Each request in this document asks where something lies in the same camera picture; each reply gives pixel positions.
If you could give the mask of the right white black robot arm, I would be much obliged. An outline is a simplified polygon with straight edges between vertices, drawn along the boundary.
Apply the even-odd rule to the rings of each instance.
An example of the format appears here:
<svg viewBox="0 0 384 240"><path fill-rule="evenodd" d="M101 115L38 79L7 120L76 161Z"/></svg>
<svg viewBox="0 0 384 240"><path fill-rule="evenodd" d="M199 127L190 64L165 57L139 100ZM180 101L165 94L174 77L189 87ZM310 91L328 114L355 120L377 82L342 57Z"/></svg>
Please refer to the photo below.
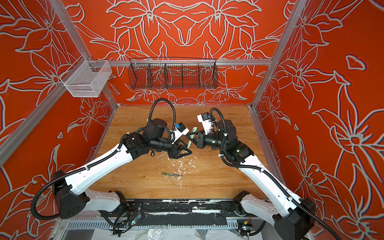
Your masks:
<svg viewBox="0 0 384 240"><path fill-rule="evenodd" d="M226 120L217 108L197 116L202 131L187 134L187 139L203 149L219 150L219 158L228 167L248 176L270 200L262 201L243 191L235 198L241 209L272 225L283 240L305 240L315 224L321 225L336 240L340 236L316 215L316 205L302 199L282 184L258 159L254 152L239 141L232 121Z"/></svg>

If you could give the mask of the light green pen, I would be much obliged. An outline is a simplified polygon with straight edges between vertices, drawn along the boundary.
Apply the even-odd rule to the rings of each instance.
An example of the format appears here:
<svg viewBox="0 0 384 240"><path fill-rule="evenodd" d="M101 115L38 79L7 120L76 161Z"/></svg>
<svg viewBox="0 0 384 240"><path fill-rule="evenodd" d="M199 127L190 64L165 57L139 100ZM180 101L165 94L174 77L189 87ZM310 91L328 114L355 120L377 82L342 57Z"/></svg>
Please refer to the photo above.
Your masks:
<svg viewBox="0 0 384 240"><path fill-rule="evenodd" d="M193 127L192 132L195 132L197 129L198 129L198 127ZM188 143L188 149L190 149L191 145L192 145L192 141L189 140L189 143Z"/></svg>

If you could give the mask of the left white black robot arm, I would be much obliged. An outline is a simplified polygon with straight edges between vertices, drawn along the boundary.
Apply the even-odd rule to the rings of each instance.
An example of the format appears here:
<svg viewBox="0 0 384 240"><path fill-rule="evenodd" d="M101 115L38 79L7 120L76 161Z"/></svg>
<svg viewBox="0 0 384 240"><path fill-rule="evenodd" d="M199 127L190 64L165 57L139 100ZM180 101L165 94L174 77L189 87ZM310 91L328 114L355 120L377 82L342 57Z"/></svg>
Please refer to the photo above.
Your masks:
<svg viewBox="0 0 384 240"><path fill-rule="evenodd" d="M169 128L161 119L153 119L153 112L158 103L167 103L173 112L173 123ZM43 186L31 202L31 214L37 220L69 219L83 211L113 212L121 208L125 197L120 192L96 193L89 190L95 182L141 156L166 152L170 159L180 159L192 154L187 144L181 140L189 132L183 123L176 123L174 105L165 98L157 99L150 110L147 125L134 133L121 136L119 143L110 151L70 172L57 171L52 180ZM43 216L37 210L40 196L52 189L58 214Z"/></svg>

